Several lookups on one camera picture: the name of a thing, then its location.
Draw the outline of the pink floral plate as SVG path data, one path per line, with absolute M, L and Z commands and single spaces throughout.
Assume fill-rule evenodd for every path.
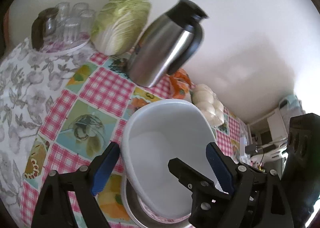
M 190 217 L 190 214 L 187 216 L 184 216 L 182 218 L 175 218 L 175 219 L 170 219 L 170 218 L 165 218 L 165 217 L 161 217 L 159 215 L 157 215 L 155 212 L 153 212 L 143 201 L 142 199 L 137 196 L 138 198 L 138 202 L 140 204 L 140 206 L 142 207 L 143 211 L 149 216 L 151 217 L 153 220 L 158 221 L 160 223 L 164 223 L 164 224 L 173 224 L 173 223 L 179 223 L 182 222 L 184 220 L 187 220 Z

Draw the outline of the napa cabbage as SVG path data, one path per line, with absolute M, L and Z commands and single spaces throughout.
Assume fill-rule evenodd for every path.
M 95 49 L 107 56 L 129 51 L 144 29 L 150 9 L 149 0 L 109 0 L 92 26 Z

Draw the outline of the clear drinking glass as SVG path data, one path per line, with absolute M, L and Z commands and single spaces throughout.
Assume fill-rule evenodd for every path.
M 72 15 L 81 20 L 80 31 L 91 34 L 92 26 L 95 21 L 96 11 L 89 7 L 88 3 L 80 2 L 74 4 Z
M 58 9 L 58 13 L 56 16 L 57 26 L 61 26 L 69 16 L 70 3 L 61 2 L 58 3 L 55 7 Z
M 76 42 L 79 38 L 80 27 L 80 17 L 69 17 L 66 19 L 63 32 L 63 41 L 68 44 Z

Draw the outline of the large steel plate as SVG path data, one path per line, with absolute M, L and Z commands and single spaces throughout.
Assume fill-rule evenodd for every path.
M 138 196 L 126 176 L 122 177 L 120 187 L 121 200 L 124 208 L 133 222 L 139 227 L 160 228 L 160 227 L 193 227 L 188 220 L 178 223 L 165 224 L 151 218 L 142 208 Z

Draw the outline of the white square bowl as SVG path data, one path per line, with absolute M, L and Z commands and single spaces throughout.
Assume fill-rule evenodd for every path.
M 178 219 L 191 213 L 191 192 L 169 172 L 179 158 L 222 190 L 206 158 L 213 131 L 200 110 L 180 99 L 152 102 L 129 118 L 120 144 L 126 176 L 152 212 Z

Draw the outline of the checkered picture tablecloth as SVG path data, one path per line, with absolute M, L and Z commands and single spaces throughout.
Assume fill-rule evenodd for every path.
M 31 227 L 39 191 L 50 170 L 76 171 L 90 164 L 111 142 L 121 143 L 123 129 L 143 106 L 171 98 L 169 76 L 153 88 L 128 80 L 129 54 L 108 57 L 95 53 L 69 80 L 44 120 L 23 173 L 22 220 Z M 240 159 L 248 138 L 247 126 L 224 108 L 225 123 L 213 127 L 218 146 L 234 161 Z M 124 168 L 118 160 L 98 204 L 111 227 L 138 227 L 127 214 L 120 195 Z

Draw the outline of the orange snack packet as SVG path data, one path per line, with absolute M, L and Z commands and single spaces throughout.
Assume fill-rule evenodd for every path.
M 170 93 L 172 99 L 182 99 L 191 101 L 191 80 L 187 72 L 180 68 L 178 71 L 169 76 Z

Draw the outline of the grey floral cloth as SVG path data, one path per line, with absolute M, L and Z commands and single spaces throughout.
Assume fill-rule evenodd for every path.
M 20 219 L 22 174 L 45 117 L 91 55 L 91 43 L 62 55 L 40 54 L 26 38 L 1 61 L 1 200 Z

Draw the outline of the black power adapter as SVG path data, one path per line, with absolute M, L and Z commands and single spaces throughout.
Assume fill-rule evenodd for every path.
M 256 144 L 247 145 L 247 146 L 245 147 L 245 153 L 246 153 L 246 154 L 250 154 L 250 155 L 252 155 L 252 154 L 254 154 L 254 153 L 257 153 L 257 146 L 256 146 Z

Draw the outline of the steel thermos jug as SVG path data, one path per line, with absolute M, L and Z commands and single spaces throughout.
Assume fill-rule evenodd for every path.
M 203 39 L 200 21 L 208 15 L 194 2 L 179 0 L 144 31 L 127 63 L 135 84 L 151 88 L 193 56 Z

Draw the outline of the white cabinet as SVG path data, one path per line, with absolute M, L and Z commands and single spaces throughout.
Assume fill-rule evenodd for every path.
M 287 141 L 288 132 L 278 108 L 249 123 L 247 127 L 251 142 L 256 145 Z

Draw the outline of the round glass tray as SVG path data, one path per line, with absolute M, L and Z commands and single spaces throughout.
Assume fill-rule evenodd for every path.
M 76 51 L 86 44 L 89 43 L 89 38 L 87 39 L 80 39 L 73 43 L 65 43 L 63 41 L 46 41 L 44 42 L 43 47 L 39 50 L 40 53 L 44 54 L 56 54 L 56 55 L 63 55 L 69 52 Z

